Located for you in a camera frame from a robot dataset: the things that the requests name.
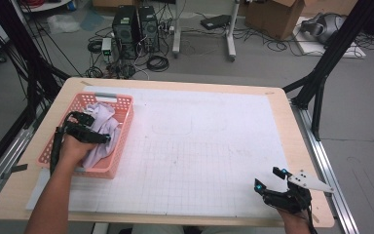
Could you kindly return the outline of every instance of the gray floor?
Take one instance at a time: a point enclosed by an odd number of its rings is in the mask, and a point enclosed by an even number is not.
[[[63,14],[63,9],[47,14]],[[87,39],[111,24],[111,18],[101,18],[91,10],[71,13],[82,23],[74,33],[57,34],[57,44],[82,73],[88,68],[90,54]],[[198,19],[184,19],[183,25],[197,28]],[[239,19],[239,28],[243,28]],[[56,47],[44,37],[56,66],[76,74]],[[317,64],[318,57],[296,57],[289,50],[273,52],[260,37],[235,40],[237,58],[229,62],[224,38],[198,33],[185,33],[181,55],[168,54],[169,69],[164,73],[147,71],[150,80],[232,84],[245,86],[284,87],[307,75]],[[297,47],[291,45],[298,53]],[[374,50],[363,49],[366,59],[343,58],[331,73],[324,93],[320,135],[360,233],[374,233]],[[145,80],[138,72],[134,79]],[[288,94],[293,98],[297,93]],[[14,123],[25,107],[18,77],[9,62],[0,63],[0,138]],[[0,233],[22,232],[25,222],[0,221]],[[70,233],[90,233],[90,223],[72,223]],[[116,233],[119,226],[113,226]],[[264,228],[266,233],[283,233]],[[319,233],[341,233],[338,225],[320,229]]]

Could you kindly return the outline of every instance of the white plastic bag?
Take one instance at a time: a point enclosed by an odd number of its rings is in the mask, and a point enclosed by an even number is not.
[[[75,32],[80,29],[80,24],[72,17],[66,15],[54,15],[47,18],[51,34],[61,32]]]

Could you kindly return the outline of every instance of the pink basket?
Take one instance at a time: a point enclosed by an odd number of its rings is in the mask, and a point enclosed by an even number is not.
[[[114,151],[108,157],[101,159],[90,169],[85,169],[81,165],[75,169],[75,176],[89,176],[89,177],[101,177],[101,178],[113,178],[117,172],[118,163],[120,162],[121,154],[123,153],[124,145],[126,143],[127,135],[130,130],[132,121],[132,97],[123,95],[109,95],[109,94],[95,94],[90,92],[78,93],[69,105],[69,108],[65,111],[59,124],[62,123],[66,115],[71,111],[83,111],[88,104],[98,102],[95,95],[100,98],[115,98],[116,102],[103,101],[111,105],[115,109],[115,115],[113,116],[121,127],[120,136],[118,138],[117,145]],[[51,149],[53,147],[54,136],[48,141],[47,146],[42,151],[41,155],[37,159],[37,165],[44,168],[50,167]]]

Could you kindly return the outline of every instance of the lavender cloth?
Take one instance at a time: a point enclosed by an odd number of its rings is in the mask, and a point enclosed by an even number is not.
[[[95,118],[91,126],[93,131],[99,134],[109,134],[111,136],[110,141],[99,144],[84,158],[83,167],[92,168],[99,160],[112,153],[117,144],[121,130],[118,128],[118,121],[112,117],[115,114],[115,110],[111,106],[102,102],[97,102],[89,104],[85,112],[91,114]]]

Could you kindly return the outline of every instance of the brown cardboard box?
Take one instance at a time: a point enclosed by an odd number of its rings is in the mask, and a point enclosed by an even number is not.
[[[304,17],[314,17],[318,13],[336,13],[347,16],[354,8],[357,0],[318,0],[302,11]]]
[[[270,0],[266,3],[249,4],[245,16],[248,27],[283,40],[290,36],[305,6],[317,0]]]
[[[139,0],[93,0],[93,6],[99,9],[116,9],[120,5],[138,6]]]

